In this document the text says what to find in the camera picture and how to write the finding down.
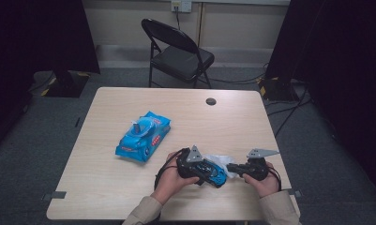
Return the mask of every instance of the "blue and black device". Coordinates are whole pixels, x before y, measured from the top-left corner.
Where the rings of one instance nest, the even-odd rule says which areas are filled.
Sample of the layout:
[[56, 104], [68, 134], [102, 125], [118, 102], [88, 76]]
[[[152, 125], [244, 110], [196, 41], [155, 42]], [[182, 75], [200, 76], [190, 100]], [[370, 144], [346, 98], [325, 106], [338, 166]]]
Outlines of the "blue and black device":
[[226, 182], [225, 171], [214, 162], [202, 157], [197, 147], [181, 149], [181, 155], [176, 160], [178, 173], [183, 178], [198, 176], [200, 180], [196, 185], [204, 182], [220, 188]]

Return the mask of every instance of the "wooden table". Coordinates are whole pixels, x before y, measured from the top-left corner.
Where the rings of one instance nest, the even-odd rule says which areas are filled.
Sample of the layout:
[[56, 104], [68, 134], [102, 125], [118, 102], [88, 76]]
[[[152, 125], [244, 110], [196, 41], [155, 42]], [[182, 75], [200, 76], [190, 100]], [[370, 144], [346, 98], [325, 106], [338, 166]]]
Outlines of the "wooden table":
[[[206, 104], [214, 98], [216, 105]], [[148, 111], [171, 119], [171, 130], [146, 163], [117, 156], [115, 147], [132, 120]], [[245, 163], [254, 147], [278, 149], [259, 93], [254, 91], [99, 88], [52, 199], [49, 219], [125, 219], [153, 192], [155, 175], [173, 151], [196, 144], [199, 151]], [[291, 188], [280, 155], [267, 158], [283, 188]], [[192, 185], [171, 198], [161, 220], [258, 220], [254, 189], [241, 178], [221, 188]]]

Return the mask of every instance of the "sleeve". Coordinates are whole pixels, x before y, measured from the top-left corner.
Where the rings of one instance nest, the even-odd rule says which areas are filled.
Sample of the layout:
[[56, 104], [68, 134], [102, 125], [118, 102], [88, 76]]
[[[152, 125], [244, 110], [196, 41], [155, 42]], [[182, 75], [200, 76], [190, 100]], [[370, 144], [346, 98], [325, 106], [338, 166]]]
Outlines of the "sleeve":
[[287, 190], [261, 198], [260, 206], [266, 222], [271, 225], [301, 224]]
[[156, 199], [145, 196], [137, 207], [132, 210], [123, 225], [146, 224], [155, 220], [162, 209], [162, 204]]

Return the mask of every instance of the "person's left hand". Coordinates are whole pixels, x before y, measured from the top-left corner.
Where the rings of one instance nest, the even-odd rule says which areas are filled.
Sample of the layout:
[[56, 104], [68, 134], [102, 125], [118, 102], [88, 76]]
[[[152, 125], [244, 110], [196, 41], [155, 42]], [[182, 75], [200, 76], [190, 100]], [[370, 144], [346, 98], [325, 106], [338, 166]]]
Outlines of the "person's left hand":
[[184, 186], [192, 185], [200, 180], [199, 177], [182, 178], [176, 168], [176, 158], [170, 161], [167, 168], [158, 181], [156, 190], [150, 195], [159, 203], [164, 205], [174, 194], [178, 193]]

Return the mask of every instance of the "wet wipes package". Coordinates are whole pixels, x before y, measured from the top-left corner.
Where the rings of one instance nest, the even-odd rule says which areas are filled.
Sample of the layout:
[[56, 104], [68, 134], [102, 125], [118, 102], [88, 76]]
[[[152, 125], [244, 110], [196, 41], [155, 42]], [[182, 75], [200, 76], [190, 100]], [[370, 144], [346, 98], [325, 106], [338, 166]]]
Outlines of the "wet wipes package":
[[171, 120], [148, 112], [131, 127], [115, 148], [115, 154], [146, 162], [156, 151], [158, 145], [170, 131]]

